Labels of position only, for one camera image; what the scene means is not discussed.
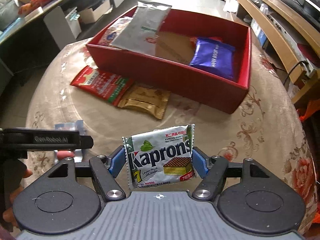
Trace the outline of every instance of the finger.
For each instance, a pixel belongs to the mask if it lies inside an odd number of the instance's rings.
[[[13,211],[12,211],[12,207],[8,208],[6,211],[3,212],[2,214],[2,218],[4,221],[11,223],[14,221],[14,215],[13,215]]]
[[[19,186],[14,192],[10,194],[10,202],[13,203],[17,195],[23,190],[22,186]]]
[[[57,158],[58,160],[62,160],[67,157],[73,158],[75,156],[73,151],[58,151]]]
[[[14,220],[11,222],[11,224],[12,224],[14,227],[16,227],[16,228],[19,227],[16,219],[15,219],[15,218],[13,218],[13,219],[14,219]]]
[[[26,169],[26,172],[23,175],[23,178],[29,178],[33,174],[32,170]]]

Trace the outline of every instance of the red bag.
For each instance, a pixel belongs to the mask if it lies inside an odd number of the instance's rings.
[[[117,106],[124,92],[133,80],[86,66],[70,83]]]

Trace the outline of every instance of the blue gripper pad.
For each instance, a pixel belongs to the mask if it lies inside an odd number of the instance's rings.
[[[125,150],[124,147],[112,158],[109,168],[110,174],[116,178],[125,164]]]
[[[205,159],[195,150],[192,150],[192,165],[203,179],[209,172]]]

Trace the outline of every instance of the round table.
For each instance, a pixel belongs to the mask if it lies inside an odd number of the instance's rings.
[[[122,144],[122,136],[194,123],[194,145],[207,155],[222,155],[233,162],[254,158],[296,190],[307,206],[300,226],[300,233],[304,233],[317,209],[311,153],[287,92],[255,45],[254,35],[252,40],[250,90],[231,115],[171,94],[165,115],[158,120],[145,113],[114,107],[71,86],[70,82],[83,67],[95,66],[85,47],[88,40],[84,40],[67,45],[49,65],[29,105],[26,127],[53,129],[56,123],[83,119],[94,139],[93,148],[84,157],[88,160],[94,155],[111,154]],[[26,164],[34,173],[26,179],[28,185],[52,167],[53,153],[30,152]],[[125,167],[116,180],[128,194]],[[143,190],[193,191],[200,181],[196,178]],[[228,179],[226,187],[238,182],[239,179]]]

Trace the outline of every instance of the purple wafer package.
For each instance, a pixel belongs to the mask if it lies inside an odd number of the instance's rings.
[[[196,52],[190,66],[233,80],[233,52],[235,48],[220,41],[198,38]]]

